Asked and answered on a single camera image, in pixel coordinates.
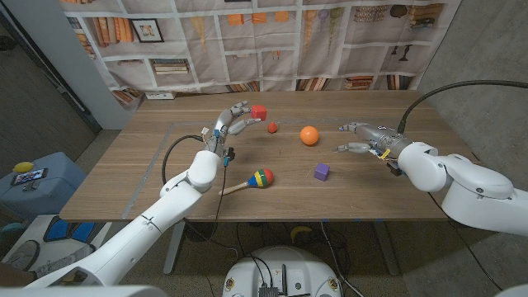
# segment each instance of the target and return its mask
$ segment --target smartphone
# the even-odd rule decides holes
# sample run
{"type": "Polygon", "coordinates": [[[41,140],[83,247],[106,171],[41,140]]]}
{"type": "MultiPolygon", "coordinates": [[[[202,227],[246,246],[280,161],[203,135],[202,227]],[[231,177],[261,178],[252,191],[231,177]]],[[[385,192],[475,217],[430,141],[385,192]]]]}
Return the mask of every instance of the smartphone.
{"type": "Polygon", "coordinates": [[[16,186],[16,185],[20,185],[26,182],[31,182],[31,181],[46,177],[46,175],[48,175],[48,168],[34,170],[32,172],[21,173],[13,177],[13,180],[11,181],[11,186],[16,186]]]}

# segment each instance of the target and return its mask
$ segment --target blue box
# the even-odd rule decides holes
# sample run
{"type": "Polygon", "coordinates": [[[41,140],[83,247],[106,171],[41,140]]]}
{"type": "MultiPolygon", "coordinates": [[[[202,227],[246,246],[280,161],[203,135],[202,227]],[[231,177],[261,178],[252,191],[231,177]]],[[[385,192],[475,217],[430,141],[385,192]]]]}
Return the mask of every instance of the blue box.
{"type": "Polygon", "coordinates": [[[86,177],[86,173],[64,153],[52,153],[33,161],[31,171],[48,168],[46,177],[33,191],[24,188],[26,182],[11,186],[17,172],[11,172],[0,179],[0,204],[22,219],[32,221],[37,215],[57,215],[86,177]]]}

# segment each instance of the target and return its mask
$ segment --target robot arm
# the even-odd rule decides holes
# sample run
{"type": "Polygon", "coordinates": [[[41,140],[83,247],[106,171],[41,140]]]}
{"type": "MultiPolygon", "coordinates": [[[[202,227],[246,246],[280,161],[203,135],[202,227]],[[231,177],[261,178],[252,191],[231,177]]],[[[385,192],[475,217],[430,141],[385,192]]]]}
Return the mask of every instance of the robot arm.
{"type": "Polygon", "coordinates": [[[408,176],[420,191],[449,187],[441,207],[447,215],[468,226],[528,236],[528,192],[491,169],[472,164],[457,154],[438,156],[429,144],[414,143],[405,135],[383,126],[350,123],[340,130],[352,131],[366,144],[347,144],[334,151],[363,148],[388,163],[394,172],[408,176]]]}
{"type": "Polygon", "coordinates": [[[119,283],[161,234],[188,215],[202,194],[211,188],[221,159],[234,156],[231,148],[224,148],[224,142],[233,121],[250,111],[243,108],[247,103],[240,102],[222,111],[204,150],[196,154],[189,169],[163,185],[156,203],[90,256],[44,276],[28,287],[119,283]]]}

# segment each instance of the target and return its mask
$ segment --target robot finger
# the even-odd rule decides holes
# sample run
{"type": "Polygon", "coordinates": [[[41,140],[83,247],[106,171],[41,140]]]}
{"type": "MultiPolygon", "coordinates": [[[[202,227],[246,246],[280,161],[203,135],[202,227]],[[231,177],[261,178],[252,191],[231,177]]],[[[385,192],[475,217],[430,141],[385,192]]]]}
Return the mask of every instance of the robot finger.
{"type": "Polygon", "coordinates": [[[233,105],[233,107],[231,107],[231,108],[232,108],[232,109],[233,109],[233,108],[240,108],[240,107],[246,106],[247,104],[248,104],[248,100],[246,100],[246,101],[242,101],[242,102],[239,102],[239,103],[233,105]]]}
{"type": "Polygon", "coordinates": [[[231,128],[229,128],[228,133],[231,135],[238,135],[240,134],[240,132],[246,129],[247,126],[260,123],[260,122],[261,122],[261,119],[240,120],[236,122],[234,125],[232,125],[231,128]]]}
{"type": "Polygon", "coordinates": [[[356,132],[356,128],[359,127],[359,126],[363,126],[363,125],[368,125],[368,124],[367,124],[367,123],[351,122],[351,123],[348,124],[348,125],[342,125],[341,127],[339,127],[339,130],[340,130],[340,131],[352,131],[352,132],[356,132]]]}
{"type": "Polygon", "coordinates": [[[340,153],[340,152],[368,153],[370,150],[371,150],[371,147],[368,144],[349,143],[349,144],[340,145],[334,148],[332,151],[334,153],[340,153]]]}

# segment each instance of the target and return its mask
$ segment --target printed backdrop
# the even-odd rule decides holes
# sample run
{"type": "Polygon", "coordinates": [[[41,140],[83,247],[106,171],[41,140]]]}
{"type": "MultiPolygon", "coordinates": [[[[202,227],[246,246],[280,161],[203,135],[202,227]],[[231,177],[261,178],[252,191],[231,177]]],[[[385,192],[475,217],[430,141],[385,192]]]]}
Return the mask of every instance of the printed backdrop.
{"type": "Polygon", "coordinates": [[[121,95],[416,89],[459,4],[61,0],[121,95]]]}

